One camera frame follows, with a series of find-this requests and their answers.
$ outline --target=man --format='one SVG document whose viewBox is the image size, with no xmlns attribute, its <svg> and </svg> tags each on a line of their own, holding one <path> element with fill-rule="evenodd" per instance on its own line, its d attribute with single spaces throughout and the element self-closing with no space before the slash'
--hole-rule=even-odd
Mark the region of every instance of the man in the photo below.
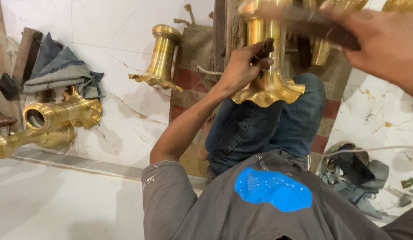
<svg viewBox="0 0 413 240">
<path fill-rule="evenodd" d="M 361 51 L 342 50 L 355 68 L 413 96 L 413 14 L 329 14 L 358 36 Z M 379 228 L 306 170 L 324 106 L 315 75 L 294 78 L 306 91 L 293 104 L 260 108 L 229 100 L 273 63 L 264 58 L 250 65 L 263 45 L 232 52 L 220 81 L 154 146 L 142 177 L 145 238 L 413 239 L 413 209 Z M 198 199 L 178 158 L 205 120 L 210 130 L 199 154 L 208 157 L 215 179 Z"/>
</svg>

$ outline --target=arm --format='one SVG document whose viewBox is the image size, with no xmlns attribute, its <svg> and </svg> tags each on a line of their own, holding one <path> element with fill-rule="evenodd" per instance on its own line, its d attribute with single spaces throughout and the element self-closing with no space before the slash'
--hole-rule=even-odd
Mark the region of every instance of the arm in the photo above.
<svg viewBox="0 0 413 240">
<path fill-rule="evenodd" d="M 178 161 L 188 148 L 207 117 L 227 97 L 246 87 L 260 70 L 270 68 L 271 58 L 263 58 L 251 65 L 255 54 L 264 51 L 264 42 L 232 52 L 229 64 L 220 81 L 202 98 L 165 130 L 150 153 L 150 164 L 158 161 Z"/>
</svg>

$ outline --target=brass bell-shaped part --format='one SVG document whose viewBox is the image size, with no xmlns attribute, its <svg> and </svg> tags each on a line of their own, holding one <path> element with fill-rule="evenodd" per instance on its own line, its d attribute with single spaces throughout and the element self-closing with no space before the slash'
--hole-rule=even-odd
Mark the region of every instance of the brass bell-shaped part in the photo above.
<svg viewBox="0 0 413 240">
<path fill-rule="evenodd" d="M 326 5 L 342 10 L 359 11 L 368 0 L 326 0 Z M 324 39 L 315 39 L 312 51 L 312 65 L 323 66 L 331 51 L 331 43 Z"/>
<path fill-rule="evenodd" d="M 56 125 L 49 132 L 27 129 L 8 137 L 0 135 L 0 158 L 10 157 L 15 148 L 26 144 L 60 150 L 69 146 L 75 137 L 75 130 L 70 121 Z"/>
<path fill-rule="evenodd" d="M 98 99 L 84 99 L 76 86 L 63 91 L 63 100 L 57 104 L 33 102 L 23 110 L 27 128 L 48 132 L 60 122 L 71 121 L 74 127 L 90 129 L 102 117 L 102 105 Z"/>
<path fill-rule="evenodd" d="M 387 0 L 381 11 L 413 13 L 413 0 Z"/>
<path fill-rule="evenodd" d="M 183 40 L 180 32 L 171 26 L 159 24 L 153 27 L 152 34 L 156 42 L 149 67 L 144 74 L 129 74 L 129 79 L 146 82 L 149 86 L 160 85 L 162 89 L 171 88 L 182 92 L 182 88 L 174 84 L 171 79 L 175 47 Z"/>
<path fill-rule="evenodd" d="M 273 58 L 274 63 L 270 70 L 262 72 L 251 84 L 237 92 L 232 100 L 238 104 L 249 100 L 260 107 L 268 107 L 279 100 L 293 103 L 304 93 L 305 85 L 294 84 L 292 79 L 283 79 L 280 69 L 284 62 L 286 28 L 278 21 L 264 19 L 256 13 L 262 1 L 276 4 L 292 2 L 292 0 L 245 0 L 240 6 L 239 13 L 246 22 L 246 44 L 252 45 L 267 38 L 274 38 L 275 50 L 269 56 Z"/>
</svg>

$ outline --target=white marble wall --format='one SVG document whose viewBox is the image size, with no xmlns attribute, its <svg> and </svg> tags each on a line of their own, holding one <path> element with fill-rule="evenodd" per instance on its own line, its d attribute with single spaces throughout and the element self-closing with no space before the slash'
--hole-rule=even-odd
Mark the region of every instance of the white marble wall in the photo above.
<svg viewBox="0 0 413 240">
<path fill-rule="evenodd" d="M 381 10 L 385 0 L 372 0 L 370 9 Z M 326 148 L 340 141 L 351 141 L 364 149 L 408 145 L 413 146 L 413 98 L 399 87 L 382 79 L 353 69 L 341 101 L 340 110 Z M 369 152 L 390 167 L 385 189 L 372 204 L 377 210 L 400 215 L 405 208 L 395 209 L 401 181 L 413 178 L 413 150 L 392 149 Z"/>
<path fill-rule="evenodd" d="M 1 0 L 7 35 L 19 42 L 25 26 L 51 32 L 92 71 L 105 73 L 103 118 L 90 130 L 78 128 L 74 144 L 61 153 L 140 168 L 149 164 L 150 150 L 168 125 L 171 92 L 136 83 L 128 74 L 147 68 L 154 25 L 183 32 L 184 25 L 173 19 L 190 21 L 187 3 L 196 24 L 212 26 L 213 0 Z"/>
</svg>

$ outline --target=brass lamp part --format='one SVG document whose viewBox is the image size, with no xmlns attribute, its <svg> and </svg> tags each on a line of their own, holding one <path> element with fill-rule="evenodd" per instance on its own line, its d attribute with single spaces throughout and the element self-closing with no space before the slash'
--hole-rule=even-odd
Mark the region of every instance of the brass lamp part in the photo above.
<svg viewBox="0 0 413 240">
<path fill-rule="evenodd" d="M 326 5 L 342 10 L 359 11 L 368 0 L 327 0 Z M 331 51 L 331 43 L 324 39 L 315 39 L 312 51 L 312 65 L 323 66 Z"/>
<path fill-rule="evenodd" d="M 48 132 L 60 122 L 71 121 L 75 127 L 90 129 L 102 117 L 102 105 L 98 99 L 84 99 L 76 86 L 63 91 L 63 100 L 57 104 L 33 102 L 23 110 L 27 128 Z"/>
<path fill-rule="evenodd" d="M 283 100 L 293 103 L 304 93 L 305 85 L 294 84 L 292 79 L 283 79 L 280 69 L 283 67 L 285 55 L 286 28 L 278 21 L 264 19 L 256 13 L 259 4 L 270 0 L 245 0 L 239 8 L 241 17 L 246 22 L 246 44 L 252 45 L 266 38 L 274 38 L 274 52 L 270 53 L 273 65 L 270 70 L 263 71 L 251 84 L 237 92 L 232 100 L 237 104 L 252 101 L 260 107 L 268 107 L 272 103 Z M 276 4 L 291 3 L 292 0 L 273 0 Z"/>
<path fill-rule="evenodd" d="M 171 88 L 182 92 L 183 89 L 174 84 L 171 79 L 175 47 L 183 40 L 180 32 L 171 26 L 159 24 L 153 27 L 152 35 L 156 41 L 149 67 L 144 74 L 129 74 L 129 79 L 146 82 L 149 86 L 160 85 L 162 89 Z"/>
<path fill-rule="evenodd" d="M 46 133 L 27 129 L 8 137 L 0 134 L 0 158 L 10 157 L 15 148 L 26 144 L 60 150 L 70 145 L 75 137 L 75 130 L 70 121 L 60 123 Z"/>
<path fill-rule="evenodd" d="M 387 0 L 381 11 L 413 13 L 413 0 Z"/>
</svg>

